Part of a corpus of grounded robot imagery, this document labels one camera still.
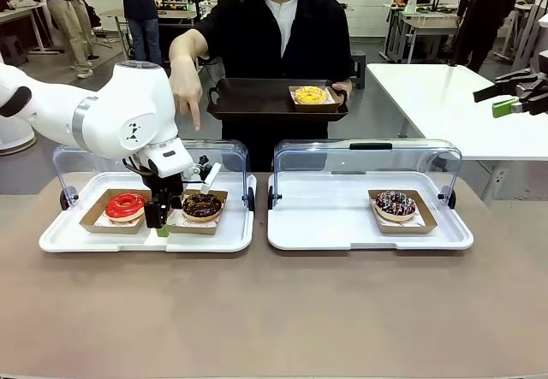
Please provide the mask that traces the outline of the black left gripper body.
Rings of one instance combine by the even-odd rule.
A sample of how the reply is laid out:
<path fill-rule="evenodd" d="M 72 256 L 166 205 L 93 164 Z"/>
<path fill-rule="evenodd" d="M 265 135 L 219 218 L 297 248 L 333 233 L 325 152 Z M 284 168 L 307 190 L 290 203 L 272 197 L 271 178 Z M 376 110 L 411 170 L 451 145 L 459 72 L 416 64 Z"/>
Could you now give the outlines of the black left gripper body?
<path fill-rule="evenodd" d="M 145 175 L 142 181 L 146 187 L 151 190 L 151 197 L 148 201 L 158 201 L 158 195 L 161 191 L 171 191 L 175 195 L 183 194 L 183 182 L 180 174 L 170 175 L 160 178 L 155 174 Z"/>

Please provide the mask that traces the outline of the person's right hand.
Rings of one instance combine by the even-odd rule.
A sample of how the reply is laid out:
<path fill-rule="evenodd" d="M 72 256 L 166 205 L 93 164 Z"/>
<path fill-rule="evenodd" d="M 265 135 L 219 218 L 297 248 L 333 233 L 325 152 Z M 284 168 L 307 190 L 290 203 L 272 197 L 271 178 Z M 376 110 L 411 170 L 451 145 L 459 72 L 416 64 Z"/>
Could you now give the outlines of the person's right hand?
<path fill-rule="evenodd" d="M 199 131 L 203 89 L 194 60 L 183 56 L 172 61 L 170 66 L 170 86 L 175 104 L 181 113 L 191 115 L 194 130 Z"/>

